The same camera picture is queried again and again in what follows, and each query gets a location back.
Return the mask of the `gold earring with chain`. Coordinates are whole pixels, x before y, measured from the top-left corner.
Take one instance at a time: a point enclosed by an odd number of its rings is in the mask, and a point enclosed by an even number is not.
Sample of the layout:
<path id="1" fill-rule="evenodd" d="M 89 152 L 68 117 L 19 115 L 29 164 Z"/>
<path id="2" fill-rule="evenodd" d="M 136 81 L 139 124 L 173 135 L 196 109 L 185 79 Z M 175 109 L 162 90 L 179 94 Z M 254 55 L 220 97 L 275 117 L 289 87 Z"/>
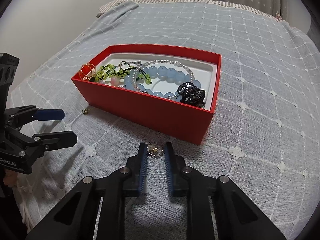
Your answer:
<path id="1" fill-rule="evenodd" d="M 155 142 L 148 143 L 146 149 L 148 155 L 153 158 L 160 158 L 164 154 L 163 147 Z"/>

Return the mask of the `black hair claw clip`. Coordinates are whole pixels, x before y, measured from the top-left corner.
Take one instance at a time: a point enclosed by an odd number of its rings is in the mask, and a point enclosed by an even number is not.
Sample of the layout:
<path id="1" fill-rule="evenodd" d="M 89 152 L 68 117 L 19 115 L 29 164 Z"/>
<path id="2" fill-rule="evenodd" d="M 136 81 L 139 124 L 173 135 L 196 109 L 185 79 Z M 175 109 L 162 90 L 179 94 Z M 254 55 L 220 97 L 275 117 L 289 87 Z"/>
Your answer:
<path id="1" fill-rule="evenodd" d="M 192 82 L 181 84 L 177 89 L 177 93 L 180 103 L 199 108 L 202 108 L 205 105 L 205 90 L 195 86 Z"/>

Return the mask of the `small gold earring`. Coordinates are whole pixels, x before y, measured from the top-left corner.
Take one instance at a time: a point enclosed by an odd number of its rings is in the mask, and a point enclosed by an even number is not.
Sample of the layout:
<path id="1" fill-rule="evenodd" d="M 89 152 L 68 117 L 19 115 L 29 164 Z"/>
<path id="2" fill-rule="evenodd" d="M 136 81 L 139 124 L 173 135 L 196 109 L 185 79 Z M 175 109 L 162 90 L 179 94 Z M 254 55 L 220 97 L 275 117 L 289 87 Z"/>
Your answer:
<path id="1" fill-rule="evenodd" d="M 90 109 L 89 107 L 87 107 L 86 109 L 83 109 L 83 110 L 81 111 L 81 114 L 82 114 L 82 115 L 87 115 L 90 110 L 91 110 L 91 109 Z"/>

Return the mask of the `grey checked bed blanket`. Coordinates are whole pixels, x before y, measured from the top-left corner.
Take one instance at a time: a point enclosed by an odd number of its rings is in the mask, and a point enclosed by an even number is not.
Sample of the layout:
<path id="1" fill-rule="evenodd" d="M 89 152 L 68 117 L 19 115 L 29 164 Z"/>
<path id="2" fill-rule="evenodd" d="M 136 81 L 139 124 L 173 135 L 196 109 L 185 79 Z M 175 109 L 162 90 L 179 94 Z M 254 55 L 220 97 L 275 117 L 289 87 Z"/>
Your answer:
<path id="1" fill-rule="evenodd" d="M 217 106 L 200 145 L 89 108 L 72 76 L 122 43 L 222 56 Z M 284 21 L 206 3 L 126 2 L 43 63 L 8 100 L 12 107 L 65 111 L 61 122 L 33 122 L 24 134 L 71 130 L 78 136 L 74 147 L 46 153 L 30 175 L 18 176 L 15 197 L 28 229 L 85 176 L 101 178 L 124 166 L 141 142 L 170 141 L 203 174 L 229 176 L 287 239 L 301 233 L 319 202 L 319 51 Z"/>

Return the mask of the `red cardboard box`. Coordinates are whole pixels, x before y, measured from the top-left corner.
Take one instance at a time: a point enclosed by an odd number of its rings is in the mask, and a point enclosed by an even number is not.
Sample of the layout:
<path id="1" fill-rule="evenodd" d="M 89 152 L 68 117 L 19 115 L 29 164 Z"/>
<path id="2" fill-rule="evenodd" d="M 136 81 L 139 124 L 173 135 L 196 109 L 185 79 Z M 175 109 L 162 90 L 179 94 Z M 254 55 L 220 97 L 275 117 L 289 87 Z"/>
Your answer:
<path id="1" fill-rule="evenodd" d="M 125 59 L 166 59 L 188 66 L 206 91 L 203 108 L 160 97 L 86 81 L 84 75 L 102 64 Z M 85 100 L 102 109 L 161 133 L 199 145 L 212 121 L 219 90 L 222 56 L 194 48 L 159 44 L 117 44 L 82 63 L 72 81 Z"/>

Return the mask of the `striped pillow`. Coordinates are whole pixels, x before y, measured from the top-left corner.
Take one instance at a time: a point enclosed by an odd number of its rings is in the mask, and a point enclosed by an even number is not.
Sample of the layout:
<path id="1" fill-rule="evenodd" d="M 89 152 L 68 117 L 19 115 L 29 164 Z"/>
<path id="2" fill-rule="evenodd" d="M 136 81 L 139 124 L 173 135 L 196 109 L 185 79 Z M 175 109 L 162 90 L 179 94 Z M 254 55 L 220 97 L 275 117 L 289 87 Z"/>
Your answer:
<path id="1" fill-rule="evenodd" d="M 99 18 L 101 15 L 108 12 L 112 8 L 125 2 L 133 2 L 136 4 L 161 4 L 161 3 L 184 3 L 184 2 L 202 3 L 203 2 L 207 4 L 218 5 L 224 8 L 234 8 L 234 9 L 245 10 L 256 15 L 261 15 L 261 16 L 268 17 L 270 19 L 274 19 L 278 22 L 281 22 L 283 20 L 279 12 L 276 12 L 275 15 L 270 15 L 258 9 L 255 9 L 253 7 L 249 7 L 247 5 L 224 2 L 224 1 L 214 1 L 214 0 L 113 0 L 99 8 L 97 18 Z"/>

